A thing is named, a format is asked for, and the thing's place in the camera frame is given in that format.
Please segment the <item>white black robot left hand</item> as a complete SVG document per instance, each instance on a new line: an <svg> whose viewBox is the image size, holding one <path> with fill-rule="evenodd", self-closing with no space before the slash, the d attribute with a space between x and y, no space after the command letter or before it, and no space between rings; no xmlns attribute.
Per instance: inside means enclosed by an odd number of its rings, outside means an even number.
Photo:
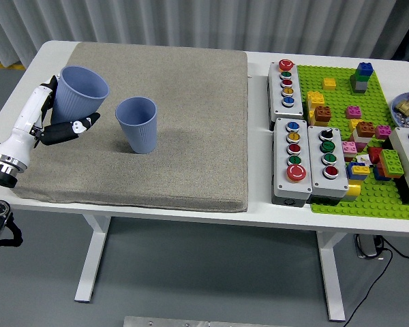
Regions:
<svg viewBox="0 0 409 327"><path fill-rule="evenodd" d="M38 142L49 146L74 140L100 118L100 114L95 112L77 121L44 127L43 120L53 107L57 85L57 77L53 76L49 82L34 89L20 112L10 137L0 144L0 165L11 166L18 172L23 172L29 166L31 149Z"/></svg>

